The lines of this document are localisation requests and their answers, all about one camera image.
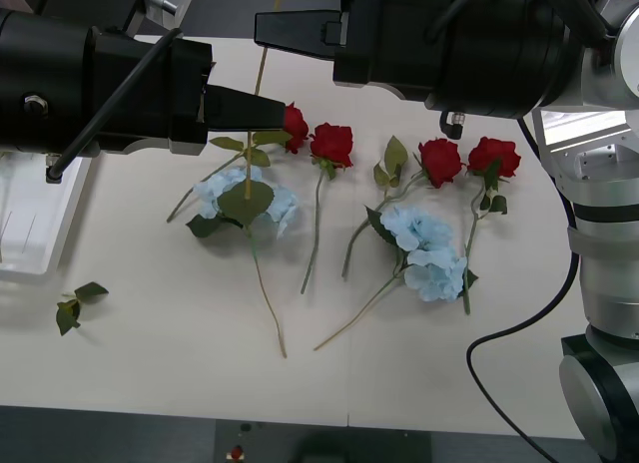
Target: small red object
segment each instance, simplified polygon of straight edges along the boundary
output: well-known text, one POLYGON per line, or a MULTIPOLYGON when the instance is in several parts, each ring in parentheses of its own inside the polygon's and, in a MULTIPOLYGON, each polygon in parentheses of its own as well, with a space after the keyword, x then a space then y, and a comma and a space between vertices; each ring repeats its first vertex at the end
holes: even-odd
POLYGON ((240 461, 244 456, 244 450, 241 446, 236 446, 233 450, 231 450, 231 458, 233 461, 240 461))

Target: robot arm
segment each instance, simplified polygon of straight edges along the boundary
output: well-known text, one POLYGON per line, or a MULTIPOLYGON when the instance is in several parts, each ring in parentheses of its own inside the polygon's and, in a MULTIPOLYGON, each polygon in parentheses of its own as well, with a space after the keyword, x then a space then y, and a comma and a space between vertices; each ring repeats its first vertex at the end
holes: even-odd
POLYGON ((564 394, 605 461, 639 461, 639 0, 341 0, 260 14, 256 42, 333 61, 338 84, 423 102, 450 138, 465 114, 534 110, 544 168, 577 216, 590 323, 563 339, 564 394), (545 135, 546 111, 629 112, 561 137, 545 135))
POLYGON ((0 9, 0 150, 53 156, 49 182, 78 156, 196 156, 209 131, 283 127, 283 103, 207 84, 210 45, 178 39, 179 30, 162 50, 129 37, 145 9, 175 27, 190 0, 82 0, 95 13, 70 1, 43 0, 51 17, 0 9))

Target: blue hydrangea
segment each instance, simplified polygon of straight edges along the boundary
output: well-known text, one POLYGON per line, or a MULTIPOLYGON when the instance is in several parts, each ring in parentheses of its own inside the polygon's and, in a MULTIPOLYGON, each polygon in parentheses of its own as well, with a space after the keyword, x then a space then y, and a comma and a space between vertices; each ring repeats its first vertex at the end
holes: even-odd
POLYGON ((406 285, 423 301, 455 301, 463 291, 468 260, 457 257, 448 224, 419 209, 390 209, 381 223, 408 252, 406 285))
MULTIPOLYGON (((218 198, 226 191, 247 179, 246 168, 234 168, 219 172, 205 182, 193 187, 193 192, 204 204, 200 209, 200 215, 205 219, 214 219, 220 212, 218 198)), ((263 182, 262 170, 251 167, 251 180, 263 182)), ((266 212, 273 222, 279 224, 278 238, 280 238, 289 224, 296 216, 299 201, 298 197, 289 189, 282 186, 272 186, 275 197, 266 212)))
POLYGON ((452 241, 448 224, 419 209, 390 209, 382 214, 381 223, 406 251, 447 247, 452 241))

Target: gray floor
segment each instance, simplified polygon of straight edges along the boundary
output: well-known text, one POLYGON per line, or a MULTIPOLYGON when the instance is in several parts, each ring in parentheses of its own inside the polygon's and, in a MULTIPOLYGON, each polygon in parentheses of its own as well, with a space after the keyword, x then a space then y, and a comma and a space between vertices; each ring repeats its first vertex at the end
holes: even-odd
MULTIPOLYGON (((273 1, 194 0, 182 27, 193 36, 251 38, 255 13, 271 10, 273 1)), ((339 0, 284 0, 283 9, 338 5, 339 0)), ((141 31, 156 32, 152 23, 141 31)), ((2 463, 212 463, 215 439, 214 420, 0 407, 2 463)), ((583 442, 541 443, 560 462, 599 462, 583 442)), ((432 448, 435 463, 545 461, 515 437, 436 433, 432 448)))
MULTIPOLYGON (((214 463, 216 427, 215 420, 0 407, 0 461, 214 463)), ((270 441, 265 447, 280 441, 284 440, 270 441)), ((583 442, 539 439, 538 443, 561 463, 600 463, 583 442)), ((264 458, 249 463, 280 463, 268 458, 268 450, 264 458)), ((454 433, 433 433, 432 454, 423 459, 423 463, 544 461, 519 438, 454 433)))

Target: artificial flower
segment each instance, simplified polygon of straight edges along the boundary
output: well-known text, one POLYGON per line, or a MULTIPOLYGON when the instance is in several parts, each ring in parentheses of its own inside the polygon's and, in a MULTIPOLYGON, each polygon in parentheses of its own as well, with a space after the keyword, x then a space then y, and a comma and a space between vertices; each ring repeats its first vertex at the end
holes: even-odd
POLYGON ((447 139, 436 139, 419 144, 421 166, 426 171, 430 182, 440 189, 445 182, 452 182, 461 172, 462 163, 457 144, 447 139))
POLYGON ((408 288, 418 290, 423 301, 456 301, 463 292, 463 274, 467 265, 465 257, 454 257, 444 267, 435 263, 413 265, 404 274, 404 281, 408 288))
POLYGON ((394 207, 384 212, 380 221, 405 251, 446 248, 452 241, 449 225, 419 209, 394 207))
POLYGON ((418 209, 393 208, 380 221, 408 252, 406 285, 418 290, 423 301, 457 300, 463 291, 467 259, 457 257, 451 246, 450 226, 418 209))
POLYGON ((295 107, 295 102, 287 106, 284 130, 293 136, 286 143, 287 152, 297 154, 309 136, 309 124, 304 120, 302 111, 295 107))
POLYGON ((350 153, 352 152, 352 129, 350 127, 322 124, 316 127, 311 135, 311 152, 317 159, 327 159, 336 167, 352 167, 350 153))
POLYGON ((515 143, 488 139, 479 141, 468 157, 468 169, 484 172, 496 160, 501 161, 500 177, 514 177, 515 171, 521 163, 521 157, 515 153, 515 143))
MULTIPOLYGON (((200 215, 205 219, 214 219, 220 212, 218 198, 240 182, 247 179, 245 168, 234 168, 215 174, 205 182, 194 186, 193 190, 204 204, 200 209, 200 215)), ((251 180, 263 182, 262 170, 251 166, 251 180)), ((280 238, 291 221, 295 218, 299 201, 298 197, 289 189, 270 185, 274 192, 274 199, 266 215, 271 217, 274 223, 279 224, 278 238, 280 238)))

